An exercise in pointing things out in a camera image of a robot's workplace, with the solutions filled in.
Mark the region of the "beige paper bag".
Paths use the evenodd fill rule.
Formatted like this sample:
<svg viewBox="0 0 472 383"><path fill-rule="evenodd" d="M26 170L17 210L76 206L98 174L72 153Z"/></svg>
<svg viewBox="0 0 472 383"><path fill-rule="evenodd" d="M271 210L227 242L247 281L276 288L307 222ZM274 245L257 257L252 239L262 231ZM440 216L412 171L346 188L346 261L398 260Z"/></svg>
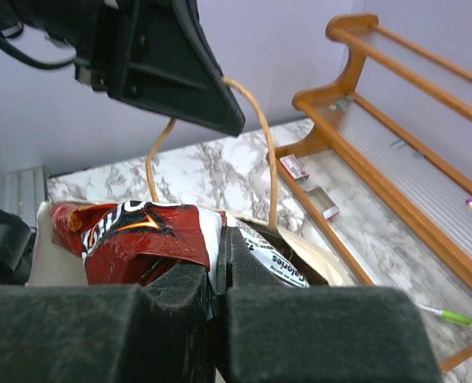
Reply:
<svg viewBox="0 0 472 383"><path fill-rule="evenodd" d="M48 201L158 200L228 211L267 238L311 284L354 285L347 267L323 240L309 241L298 234L306 216L280 189L278 175L269 167L270 131L159 152L170 132L166 127L147 157L52 178Z"/></svg>

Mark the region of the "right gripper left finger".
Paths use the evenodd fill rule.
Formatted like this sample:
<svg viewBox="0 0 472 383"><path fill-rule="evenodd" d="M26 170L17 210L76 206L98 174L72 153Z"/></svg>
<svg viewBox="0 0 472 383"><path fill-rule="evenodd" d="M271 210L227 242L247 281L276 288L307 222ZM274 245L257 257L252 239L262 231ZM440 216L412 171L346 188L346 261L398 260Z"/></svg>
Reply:
<svg viewBox="0 0 472 383"><path fill-rule="evenodd" d="M0 286L0 382L212 382L207 272L148 286Z"/></svg>

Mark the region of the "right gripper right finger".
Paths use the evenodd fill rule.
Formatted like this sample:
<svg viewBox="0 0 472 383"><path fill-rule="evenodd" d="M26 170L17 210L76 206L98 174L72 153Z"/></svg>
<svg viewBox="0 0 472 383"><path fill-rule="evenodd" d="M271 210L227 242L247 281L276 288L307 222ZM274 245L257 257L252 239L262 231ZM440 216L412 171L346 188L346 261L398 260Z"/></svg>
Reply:
<svg viewBox="0 0 472 383"><path fill-rule="evenodd" d="M388 287L287 287L222 230L223 340L216 366L228 382L439 382L412 300Z"/></svg>

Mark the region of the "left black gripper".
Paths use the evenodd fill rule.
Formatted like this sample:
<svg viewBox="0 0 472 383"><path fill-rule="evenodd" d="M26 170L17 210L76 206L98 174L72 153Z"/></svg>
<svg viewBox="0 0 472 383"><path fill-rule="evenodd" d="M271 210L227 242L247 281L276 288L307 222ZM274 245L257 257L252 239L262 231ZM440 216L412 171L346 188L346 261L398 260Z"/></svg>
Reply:
<svg viewBox="0 0 472 383"><path fill-rule="evenodd" d="M75 55L51 62L22 52L10 42L27 26ZM0 50L35 69L74 65L95 92L228 136L246 122L195 1L0 1Z"/></svg>

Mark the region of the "red Doritos bag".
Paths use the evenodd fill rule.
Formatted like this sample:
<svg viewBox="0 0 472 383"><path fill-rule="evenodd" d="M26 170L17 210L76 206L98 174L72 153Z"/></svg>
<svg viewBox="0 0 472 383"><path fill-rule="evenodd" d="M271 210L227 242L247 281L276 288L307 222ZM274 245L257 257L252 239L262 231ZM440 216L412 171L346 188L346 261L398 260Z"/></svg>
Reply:
<svg viewBox="0 0 472 383"><path fill-rule="evenodd" d="M218 317L216 299L222 230L235 228L252 255L285 286L308 287L307 278L271 242L228 212L192 204L55 203L50 217L53 242L80 258L88 284L147 286L180 262L206 268L212 302L207 317Z"/></svg>

